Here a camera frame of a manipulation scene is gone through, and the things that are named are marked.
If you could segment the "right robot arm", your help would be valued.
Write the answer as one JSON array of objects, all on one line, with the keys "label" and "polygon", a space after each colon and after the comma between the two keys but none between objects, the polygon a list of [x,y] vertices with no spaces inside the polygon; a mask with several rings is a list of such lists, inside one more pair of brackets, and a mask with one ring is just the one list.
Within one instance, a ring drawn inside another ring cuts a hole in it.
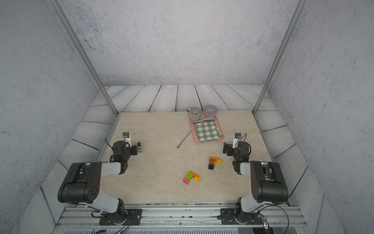
[{"label": "right robot arm", "polygon": [[223,153],[233,157],[234,171],[241,176],[250,176],[251,194],[239,198],[233,211],[238,223],[253,220],[267,204],[279,205],[289,198],[280,165],[276,162],[251,160],[251,152],[251,145],[244,141],[224,143],[223,146]]}]

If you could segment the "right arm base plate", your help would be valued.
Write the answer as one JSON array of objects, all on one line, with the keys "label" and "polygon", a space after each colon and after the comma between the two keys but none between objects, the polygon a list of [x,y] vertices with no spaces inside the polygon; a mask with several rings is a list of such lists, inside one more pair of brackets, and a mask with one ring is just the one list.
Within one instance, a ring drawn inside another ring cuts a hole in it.
[{"label": "right arm base plate", "polygon": [[258,215],[239,212],[229,208],[221,209],[217,219],[220,220],[223,225],[261,225],[263,223]]}]

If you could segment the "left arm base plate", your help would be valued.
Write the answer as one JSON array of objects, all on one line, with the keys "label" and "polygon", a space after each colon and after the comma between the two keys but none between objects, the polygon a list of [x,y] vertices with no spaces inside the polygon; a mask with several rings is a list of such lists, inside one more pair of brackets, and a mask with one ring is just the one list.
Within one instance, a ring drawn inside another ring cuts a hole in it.
[{"label": "left arm base plate", "polygon": [[142,209],[126,209],[116,213],[103,214],[100,218],[101,226],[138,226],[142,217]]}]

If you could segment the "lime green square brick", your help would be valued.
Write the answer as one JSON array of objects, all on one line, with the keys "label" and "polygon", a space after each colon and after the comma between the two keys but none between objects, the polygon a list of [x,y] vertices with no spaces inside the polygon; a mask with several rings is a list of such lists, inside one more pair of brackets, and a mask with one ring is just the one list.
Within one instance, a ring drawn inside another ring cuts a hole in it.
[{"label": "lime green square brick", "polygon": [[192,173],[188,173],[186,175],[186,179],[191,180],[192,178],[193,178],[193,174]]}]

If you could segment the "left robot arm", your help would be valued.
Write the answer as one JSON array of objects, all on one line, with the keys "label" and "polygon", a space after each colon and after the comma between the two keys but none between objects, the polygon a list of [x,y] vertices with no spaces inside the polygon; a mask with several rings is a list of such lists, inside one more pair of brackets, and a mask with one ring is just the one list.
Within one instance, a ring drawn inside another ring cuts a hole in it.
[{"label": "left robot arm", "polygon": [[132,146],[129,140],[117,141],[111,146],[109,162],[73,163],[58,190],[60,203],[86,205],[101,214],[100,219],[109,225],[129,222],[130,215],[121,199],[115,199],[100,190],[101,179],[124,174],[131,156],[142,152],[139,141]]}]

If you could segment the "orange long brick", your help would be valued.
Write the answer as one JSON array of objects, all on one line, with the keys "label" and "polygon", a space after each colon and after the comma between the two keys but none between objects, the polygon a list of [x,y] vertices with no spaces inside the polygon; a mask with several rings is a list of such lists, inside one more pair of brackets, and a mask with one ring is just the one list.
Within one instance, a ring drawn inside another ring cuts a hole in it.
[{"label": "orange long brick", "polygon": [[213,161],[217,162],[217,160],[220,160],[220,158],[210,157],[209,160],[213,160]]},{"label": "orange long brick", "polygon": [[192,174],[192,175],[193,175],[193,177],[197,177],[197,178],[199,178],[199,176],[198,176],[197,174],[195,174],[194,172],[192,172],[192,171],[189,171],[189,173],[190,173],[190,174]]}]

